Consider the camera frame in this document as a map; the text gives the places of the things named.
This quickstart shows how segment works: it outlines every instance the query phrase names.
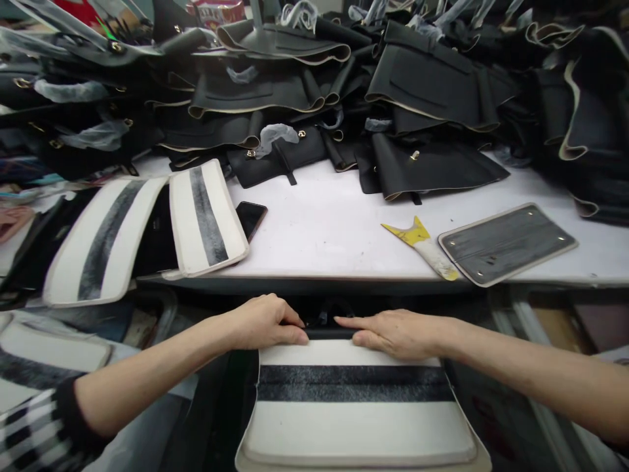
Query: black and white checkered sleeve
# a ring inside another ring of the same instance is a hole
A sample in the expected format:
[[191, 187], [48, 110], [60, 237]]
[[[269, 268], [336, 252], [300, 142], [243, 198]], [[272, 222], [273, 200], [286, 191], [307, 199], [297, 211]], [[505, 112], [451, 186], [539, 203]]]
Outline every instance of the black and white checkered sleeve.
[[0, 472], [80, 471], [111, 439], [93, 432], [74, 395], [75, 378], [0, 415]]

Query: black stripe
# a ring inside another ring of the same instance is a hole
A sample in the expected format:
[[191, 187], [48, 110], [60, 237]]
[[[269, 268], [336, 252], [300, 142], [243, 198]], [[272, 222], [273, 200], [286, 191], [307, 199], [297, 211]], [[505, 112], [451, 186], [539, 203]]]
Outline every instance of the black stripe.
[[260, 366], [260, 401], [454, 401], [440, 367]]
[[145, 183], [145, 180], [129, 181], [100, 224], [83, 266], [77, 300], [95, 300], [100, 297], [111, 247], [118, 236], [124, 217]]
[[24, 359], [0, 347], [0, 378], [13, 384], [36, 390], [47, 390], [55, 388], [64, 379], [85, 373]]
[[228, 257], [225, 242], [212, 211], [201, 167], [195, 167], [190, 171], [190, 184], [192, 185], [192, 197], [195, 201], [203, 249], [205, 249], [208, 265], [211, 267], [219, 262], [226, 261]]

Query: finger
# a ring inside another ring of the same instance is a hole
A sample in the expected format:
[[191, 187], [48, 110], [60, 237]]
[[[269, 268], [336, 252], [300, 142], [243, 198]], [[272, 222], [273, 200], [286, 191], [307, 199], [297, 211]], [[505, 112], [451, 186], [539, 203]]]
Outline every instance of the finger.
[[280, 298], [280, 300], [282, 300], [282, 309], [284, 310], [281, 321], [286, 321], [287, 323], [290, 323], [291, 325], [299, 326], [300, 328], [305, 328], [306, 325], [301, 320], [301, 318], [299, 318], [299, 315], [297, 314], [297, 312], [293, 310], [292, 307], [288, 303], [286, 303], [286, 300], [283, 300], [282, 298]]
[[373, 329], [373, 319], [371, 317], [368, 318], [346, 318], [346, 317], [334, 317], [334, 321], [336, 321], [343, 328], [352, 328], [352, 329]]
[[358, 331], [357, 333], [354, 333], [354, 336], [352, 336], [352, 341], [357, 346], [368, 347], [369, 349], [375, 349], [377, 351], [387, 350], [384, 338], [381, 338], [373, 331]]
[[278, 344], [306, 345], [309, 341], [308, 335], [303, 329], [292, 325], [276, 326], [273, 339]]

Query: smartphone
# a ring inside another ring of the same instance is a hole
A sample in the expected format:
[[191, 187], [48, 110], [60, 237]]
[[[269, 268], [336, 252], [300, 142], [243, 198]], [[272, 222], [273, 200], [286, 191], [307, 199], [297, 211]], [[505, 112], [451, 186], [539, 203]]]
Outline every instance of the smartphone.
[[251, 243], [251, 239], [254, 237], [254, 234], [256, 234], [267, 211], [268, 208], [266, 206], [250, 202], [240, 202], [236, 207], [238, 219], [240, 220], [244, 235], [249, 243]]

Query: yellow tool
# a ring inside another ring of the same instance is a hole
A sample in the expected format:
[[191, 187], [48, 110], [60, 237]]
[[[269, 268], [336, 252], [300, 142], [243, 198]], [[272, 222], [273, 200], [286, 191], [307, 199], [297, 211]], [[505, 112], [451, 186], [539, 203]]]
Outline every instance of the yellow tool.
[[409, 229], [398, 229], [385, 224], [382, 226], [415, 249], [424, 261], [428, 262], [429, 266], [445, 280], [454, 281], [459, 278], [459, 272], [441, 251], [441, 248], [432, 242], [428, 230], [424, 228], [418, 217], [415, 217], [413, 225]]

